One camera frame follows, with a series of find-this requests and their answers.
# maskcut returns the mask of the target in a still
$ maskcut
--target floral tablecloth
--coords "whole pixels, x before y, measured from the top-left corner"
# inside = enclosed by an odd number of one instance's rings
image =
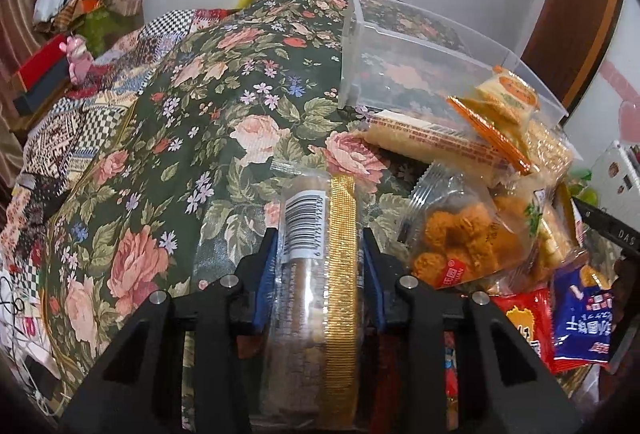
[[[254,251],[286,181],[273,157],[355,175],[364,225],[392,247],[422,172],[354,138],[362,114],[337,109],[347,3],[262,0],[158,67],[50,228],[46,319],[70,390],[151,291],[202,289]]]

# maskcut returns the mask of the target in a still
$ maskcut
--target brown wooden door frame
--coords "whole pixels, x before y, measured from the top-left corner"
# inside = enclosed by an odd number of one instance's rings
[[[609,47],[622,0],[545,0],[522,59],[571,112]]]

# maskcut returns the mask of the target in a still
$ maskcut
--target transparent plastic bin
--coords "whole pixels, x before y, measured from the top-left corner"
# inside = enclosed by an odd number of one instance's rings
[[[447,96],[464,96],[503,66],[533,87],[551,127],[566,109],[520,58],[445,17],[396,0],[349,0],[338,104],[457,121]]]

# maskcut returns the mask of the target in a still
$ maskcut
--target brown curtain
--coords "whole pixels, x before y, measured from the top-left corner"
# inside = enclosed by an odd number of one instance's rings
[[[32,29],[35,3],[0,0],[0,214],[4,214],[6,188],[13,186],[22,167],[22,148],[9,131],[18,117],[13,100],[20,91],[9,79],[45,41]]]

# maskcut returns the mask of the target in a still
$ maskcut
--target barcode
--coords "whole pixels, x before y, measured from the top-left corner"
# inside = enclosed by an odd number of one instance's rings
[[[304,190],[285,203],[285,260],[324,257],[324,214],[326,192]]]

